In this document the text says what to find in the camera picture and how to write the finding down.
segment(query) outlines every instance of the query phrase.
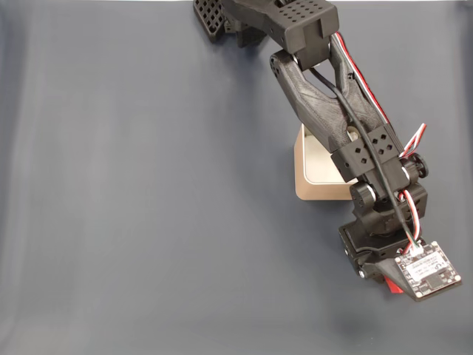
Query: gray surface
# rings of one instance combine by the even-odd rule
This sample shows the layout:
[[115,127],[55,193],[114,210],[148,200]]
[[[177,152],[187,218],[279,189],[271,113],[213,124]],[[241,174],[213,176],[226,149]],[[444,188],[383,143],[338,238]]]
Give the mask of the gray surface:
[[429,125],[423,230],[464,285],[415,303],[354,275],[350,203],[297,199],[275,44],[34,2],[2,3],[0,354],[472,353],[472,10],[339,4],[401,138]]

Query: chip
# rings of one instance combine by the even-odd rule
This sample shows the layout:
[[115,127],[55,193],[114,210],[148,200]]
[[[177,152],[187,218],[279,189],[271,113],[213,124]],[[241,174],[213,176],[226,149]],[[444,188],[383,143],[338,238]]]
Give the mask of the chip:
[[424,246],[420,254],[407,253],[395,258],[417,298],[425,297],[461,281],[436,242]]

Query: red component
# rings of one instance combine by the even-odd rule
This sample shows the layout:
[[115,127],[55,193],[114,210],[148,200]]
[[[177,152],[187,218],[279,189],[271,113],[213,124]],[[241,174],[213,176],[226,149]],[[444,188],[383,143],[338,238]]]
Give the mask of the red component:
[[396,285],[391,279],[388,277],[384,277],[386,280],[387,286],[389,287],[390,291],[392,294],[403,294],[404,291],[402,291],[398,285]]

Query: black robotic arm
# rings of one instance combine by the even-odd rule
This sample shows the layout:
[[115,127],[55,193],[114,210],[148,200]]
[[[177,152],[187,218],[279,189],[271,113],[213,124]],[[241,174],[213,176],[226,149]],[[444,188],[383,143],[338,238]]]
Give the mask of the black robotic arm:
[[[324,0],[194,0],[194,11],[211,41],[235,33],[240,47],[265,36],[282,47],[270,68],[287,99],[332,153],[344,180],[358,180],[350,188],[356,219],[338,230],[356,273],[379,282],[389,278],[414,300],[460,285],[438,244],[421,238],[427,193],[418,179],[427,176],[426,164],[417,153],[406,154],[351,59],[337,32],[336,7]],[[336,86],[314,69],[327,59]],[[337,98],[314,87],[305,70]]]

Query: beige box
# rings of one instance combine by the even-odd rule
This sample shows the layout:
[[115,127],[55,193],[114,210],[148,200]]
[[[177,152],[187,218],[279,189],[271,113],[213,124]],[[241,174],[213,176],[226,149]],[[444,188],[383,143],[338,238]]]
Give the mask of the beige box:
[[350,186],[345,183],[330,153],[302,125],[294,145],[296,194],[301,200],[351,200]]

